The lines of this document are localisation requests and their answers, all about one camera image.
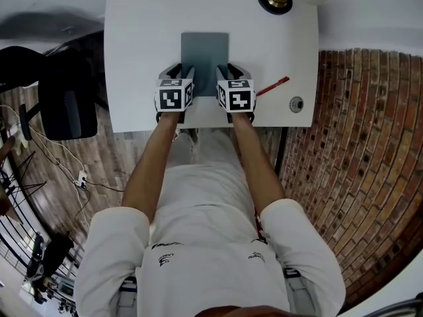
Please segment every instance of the person's leg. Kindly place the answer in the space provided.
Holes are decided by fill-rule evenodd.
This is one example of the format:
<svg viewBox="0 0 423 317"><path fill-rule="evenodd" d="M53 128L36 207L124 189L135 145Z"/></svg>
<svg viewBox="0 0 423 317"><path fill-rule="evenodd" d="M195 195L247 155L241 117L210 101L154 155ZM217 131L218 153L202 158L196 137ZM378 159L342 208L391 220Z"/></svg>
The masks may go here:
<svg viewBox="0 0 423 317"><path fill-rule="evenodd" d="M222 130L202 128L198 131L197 163L229 163L242 170L231 139Z"/></svg>
<svg viewBox="0 0 423 317"><path fill-rule="evenodd" d="M192 139L188 133L181 133L173 141L166 168L191 164Z"/></svg>

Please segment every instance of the red pen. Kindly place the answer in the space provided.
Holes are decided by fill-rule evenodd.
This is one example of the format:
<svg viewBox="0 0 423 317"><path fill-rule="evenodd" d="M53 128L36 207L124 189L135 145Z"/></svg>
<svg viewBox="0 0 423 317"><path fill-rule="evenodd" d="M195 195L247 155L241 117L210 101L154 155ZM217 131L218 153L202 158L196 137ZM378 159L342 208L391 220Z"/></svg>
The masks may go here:
<svg viewBox="0 0 423 317"><path fill-rule="evenodd" d="M284 77L280 79L277 83L274 83L273 85L270 85L269 87L266 87L265 89L258 92L257 96L263 95L264 93L268 92L269 90L272 90L273 88L276 88L277 86L280 86L282 83L285 83L286 81L289 81L289 77Z"/></svg>

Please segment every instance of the shirt sleeve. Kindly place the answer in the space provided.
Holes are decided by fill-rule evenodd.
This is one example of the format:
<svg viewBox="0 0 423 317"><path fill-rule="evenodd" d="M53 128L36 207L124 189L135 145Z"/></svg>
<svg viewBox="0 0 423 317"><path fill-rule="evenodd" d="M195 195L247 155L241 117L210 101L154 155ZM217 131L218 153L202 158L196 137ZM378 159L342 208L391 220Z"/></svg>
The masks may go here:
<svg viewBox="0 0 423 317"><path fill-rule="evenodd" d="M301 206L292 199L278 200L263 210L260 220L285 266L314 284L322 316L336 316L345 299L340 267Z"/></svg>
<svg viewBox="0 0 423 317"><path fill-rule="evenodd" d="M75 281L80 316L115 317L119 288L141 266L148 242L149 221L137 209L110 208L93 217Z"/></svg>

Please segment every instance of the white long-sleeve shirt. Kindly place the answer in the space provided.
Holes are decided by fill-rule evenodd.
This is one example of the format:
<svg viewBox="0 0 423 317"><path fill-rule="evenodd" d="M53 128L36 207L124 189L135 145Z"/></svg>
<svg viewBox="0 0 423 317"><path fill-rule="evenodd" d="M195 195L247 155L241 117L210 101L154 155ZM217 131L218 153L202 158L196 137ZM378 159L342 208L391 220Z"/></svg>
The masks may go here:
<svg viewBox="0 0 423 317"><path fill-rule="evenodd" d="M217 306L289 311L276 255L314 283L322 315L336 316L345 297L339 265L297 202L281 199L261 213L273 249L257 240L250 208L233 205L245 196L242 175L199 165L172 169L151 232L136 209L94 216L75 284L81 317L114 317L118 290L134 273L138 317L195 317ZM166 188L178 190L173 204Z"/></svg>

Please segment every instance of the black logo on shirt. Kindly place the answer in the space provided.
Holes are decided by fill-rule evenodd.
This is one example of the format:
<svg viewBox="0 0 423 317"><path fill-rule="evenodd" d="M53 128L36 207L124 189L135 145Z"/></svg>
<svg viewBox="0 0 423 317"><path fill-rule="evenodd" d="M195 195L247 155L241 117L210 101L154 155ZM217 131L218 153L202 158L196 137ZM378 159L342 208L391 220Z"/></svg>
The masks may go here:
<svg viewBox="0 0 423 317"><path fill-rule="evenodd" d="M158 243L158 244L154 244L151 249L154 249L157 246L172 246L175 244L182 244L182 243L178 243L178 242L173 242L173 243Z"/></svg>
<svg viewBox="0 0 423 317"><path fill-rule="evenodd" d="M251 258L261 258L261 259L262 259L262 261L263 261L264 263L266 263L266 261L264 260L263 255L262 255L260 252L253 252L253 253L252 253L252 255L251 255L251 256L249 256L249 260L250 260Z"/></svg>
<svg viewBox="0 0 423 317"><path fill-rule="evenodd" d="M173 256L173 254L164 254L162 256L159 257L159 263L160 266L162 266L165 263L169 263L169 258L171 258Z"/></svg>

